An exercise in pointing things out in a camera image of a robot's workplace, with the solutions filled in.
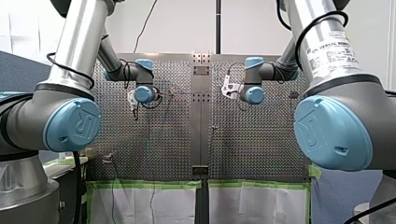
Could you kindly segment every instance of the black cable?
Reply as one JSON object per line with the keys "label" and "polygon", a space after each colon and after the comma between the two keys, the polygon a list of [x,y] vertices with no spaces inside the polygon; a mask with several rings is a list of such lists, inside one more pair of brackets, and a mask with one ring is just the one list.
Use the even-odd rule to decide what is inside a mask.
{"label": "black cable", "polygon": [[380,209],[383,209],[383,208],[385,208],[385,207],[388,207],[388,206],[390,206],[390,205],[392,205],[392,204],[394,204],[394,203],[396,203],[396,198],[391,199],[391,200],[389,200],[389,201],[386,201],[386,202],[384,202],[384,203],[381,203],[381,204],[379,204],[379,205],[377,205],[377,206],[375,206],[375,207],[372,207],[372,208],[370,208],[370,209],[367,209],[366,211],[364,211],[364,212],[362,212],[362,213],[359,213],[359,214],[357,214],[356,216],[354,216],[354,217],[348,219],[346,222],[344,222],[344,224],[352,224],[352,223],[355,223],[356,221],[359,221],[359,218],[365,217],[365,216],[367,216],[367,215],[370,215],[370,214],[372,214],[373,212],[376,212],[376,211],[378,211],[378,210],[380,210]]}
{"label": "black cable", "polygon": [[111,184],[111,195],[112,195],[112,204],[111,204],[111,219],[113,219],[113,223],[117,224],[116,219],[114,218],[114,183],[116,182],[116,179],[118,179],[122,185],[121,179],[120,179],[120,173],[119,169],[117,168],[117,164],[114,162],[114,158],[112,159],[111,163],[114,166],[114,171],[116,172],[116,177],[113,180],[113,183]]}
{"label": "black cable", "polygon": [[81,210],[81,197],[82,197],[81,163],[79,161],[78,152],[74,151],[73,157],[76,165],[76,208],[75,208],[73,224],[78,224],[79,212]]}
{"label": "black cable", "polygon": [[396,91],[385,91],[388,95],[396,95]]}
{"label": "black cable", "polygon": [[158,102],[156,105],[148,106],[148,105],[142,104],[142,106],[145,107],[146,109],[155,109],[161,104],[162,101],[163,101],[163,97],[160,95],[158,97],[158,100],[154,101],[154,102]]}
{"label": "black cable", "polygon": [[12,103],[11,105],[9,105],[6,109],[4,109],[2,112],[0,112],[0,117],[5,114],[9,109],[12,109],[12,107],[14,107],[15,105],[23,102],[23,101],[27,101],[33,98],[33,94],[32,93],[26,93],[26,95],[24,95],[23,97],[10,97],[5,99],[4,101],[0,102],[0,106],[5,105],[5,104],[9,104]]}
{"label": "black cable", "polygon": [[290,26],[285,23],[285,21],[282,18],[282,14],[280,13],[280,0],[276,0],[276,13],[277,13],[277,18],[279,19],[280,23],[282,23],[282,25],[286,29],[291,31]]}
{"label": "black cable", "polygon": [[148,70],[148,69],[145,68],[145,67],[143,67],[141,64],[136,63],[136,62],[127,62],[127,61],[124,60],[124,59],[120,59],[120,61],[122,61],[123,63],[125,63],[125,65],[124,65],[123,68],[122,68],[122,74],[123,74],[124,79],[125,79],[125,80],[124,80],[124,89],[125,89],[125,90],[128,89],[129,83],[132,81],[132,80],[131,80],[131,67],[130,67],[131,64],[134,64],[134,65],[136,65],[136,66],[138,66],[138,67],[140,67],[140,68],[146,70],[147,72],[149,72],[149,74],[151,75],[151,77],[154,78],[154,74],[152,74],[152,71],[151,71],[151,70]]}
{"label": "black cable", "polygon": [[344,17],[345,21],[344,21],[344,26],[347,26],[347,23],[349,21],[349,17],[348,15],[343,12],[343,11],[330,11],[327,12],[319,17],[314,18],[311,23],[309,23],[300,33],[300,36],[298,37],[297,41],[296,41],[296,49],[294,51],[295,54],[295,58],[296,58],[296,62],[297,65],[299,66],[299,68],[303,71],[303,67],[301,66],[301,62],[300,62],[300,47],[303,43],[303,40],[306,36],[306,34],[308,34],[308,32],[315,27],[316,25],[318,25],[320,22],[322,22],[324,19],[326,19],[328,16],[331,15],[338,15],[338,16],[342,16]]}
{"label": "black cable", "polygon": [[106,38],[108,38],[108,35],[103,35],[102,38],[101,38],[101,40],[104,40],[104,39],[106,39]]}
{"label": "black cable", "polygon": [[66,71],[69,71],[69,72],[75,73],[76,75],[79,75],[79,76],[81,76],[81,77],[87,78],[87,79],[91,82],[90,90],[95,86],[95,81],[93,80],[92,77],[90,77],[90,76],[88,76],[88,75],[86,75],[86,74],[84,74],[84,73],[81,73],[81,72],[79,72],[79,71],[76,71],[76,70],[74,70],[74,69],[71,68],[71,67],[68,67],[68,66],[66,66],[66,65],[62,65],[62,64],[57,63],[54,59],[51,58],[51,57],[54,56],[55,54],[56,54],[55,52],[52,52],[52,53],[47,54],[47,59],[48,59],[51,63],[57,65],[58,67],[60,67],[60,68],[62,68],[62,69],[64,69],[64,70],[66,70]]}
{"label": "black cable", "polygon": [[154,7],[155,7],[155,5],[157,4],[157,2],[158,2],[158,0],[155,0],[154,3],[152,4],[151,10],[149,11],[148,16],[146,17],[145,24],[143,25],[143,29],[142,29],[142,31],[140,32],[140,34],[137,36],[136,45],[134,46],[134,53],[136,53],[137,46],[139,45],[140,36],[142,36],[143,32],[145,32],[146,25],[148,24],[148,21],[149,21],[149,17],[151,16],[152,10],[154,10]]}
{"label": "black cable", "polygon": [[[241,62],[236,62],[236,63],[232,63],[231,65],[230,65],[230,67],[228,67],[228,70],[227,70],[227,75],[228,76],[230,76],[231,75],[231,69],[233,68],[233,66],[235,66],[235,65],[237,65],[237,64],[242,64],[242,65],[244,65],[245,66],[245,64],[244,63],[241,63]],[[241,110],[241,111],[248,111],[248,108],[242,108],[242,106],[241,106],[241,100],[240,100],[240,91],[241,91],[241,87],[242,87],[242,84],[244,84],[244,79],[242,79],[242,81],[239,83],[239,87],[238,87],[238,91],[236,92],[237,94],[238,94],[238,97],[237,97],[237,99],[236,99],[236,104],[238,105],[238,108]]]}
{"label": "black cable", "polygon": [[134,114],[134,120],[139,120],[139,103],[137,103],[137,108],[132,111]]}
{"label": "black cable", "polygon": [[116,219],[114,218],[114,183],[116,182],[116,178],[114,178],[113,183],[111,184],[111,196],[112,196],[112,203],[111,203],[111,219],[113,219],[113,223],[117,224]]}
{"label": "black cable", "polygon": [[231,74],[231,69],[232,69],[235,65],[237,65],[237,64],[242,64],[243,66],[245,66],[245,64],[244,64],[244,63],[241,63],[241,62],[232,63],[232,64],[230,65],[230,67],[228,67],[228,70],[227,70],[227,75],[228,75],[228,76]]}
{"label": "black cable", "polygon": [[242,106],[241,106],[241,102],[242,102],[242,100],[240,99],[240,96],[241,96],[241,93],[240,93],[240,91],[241,91],[241,86],[242,86],[242,84],[244,84],[244,80],[242,80],[241,81],[241,83],[239,83],[239,87],[238,87],[238,97],[237,97],[237,99],[236,99],[236,104],[238,105],[238,108],[241,110],[241,111],[243,111],[243,112],[246,112],[246,111],[248,111],[250,108],[251,108],[251,106],[252,105],[249,105],[249,107],[248,108],[242,108]]}

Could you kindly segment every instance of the perforated metal panel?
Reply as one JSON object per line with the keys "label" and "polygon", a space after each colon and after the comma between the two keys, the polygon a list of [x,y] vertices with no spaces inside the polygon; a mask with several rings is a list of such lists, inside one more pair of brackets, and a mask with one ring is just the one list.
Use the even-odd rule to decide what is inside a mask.
{"label": "perforated metal panel", "polygon": [[[123,82],[104,81],[102,66],[95,66],[94,95],[103,121],[92,179],[191,179],[191,62],[155,60],[154,74],[154,85],[165,92],[163,102],[154,110],[139,107],[134,120],[126,97],[134,83],[125,90]],[[103,163],[110,153],[117,175],[113,164]]]}
{"label": "perforated metal panel", "polygon": [[[301,77],[284,84],[263,82],[265,101],[249,106],[220,93],[229,66],[246,56],[210,55],[211,62],[205,65],[209,75],[194,75],[197,62],[188,54],[124,56],[129,61],[152,59],[154,84],[165,96],[154,110],[141,107],[136,121],[126,99],[134,83],[127,91],[122,82],[104,81],[103,69],[96,65],[94,94],[103,122],[94,143],[98,156],[92,160],[92,179],[188,180],[193,165],[208,164],[210,178],[306,181],[307,159],[292,127],[304,92]],[[231,72],[231,82],[240,82],[243,65],[235,65]],[[292,92],[300,97],[290,98]],[[241,111],[238,104],[248,110]],[[110,153],[118,174],[113,164],[103,163]]]}
{"label": "perforated metal panel", "polygon": [[[233,62],[212,63],[212,91],[219,92]],[[233,66],[231,82],[243,79],[242,64]],[[294,109],[301,100],[290,93],[304,92],[304,79],[279,84],[263,82],[266,99],[260,105],[247,105],[213,94],[212,127],[209,143],[209,176],[232,179],[273,179],[304,181],[307,160],[299,149],[293,131]],[[247,111],[238,108],[238,104]]]}

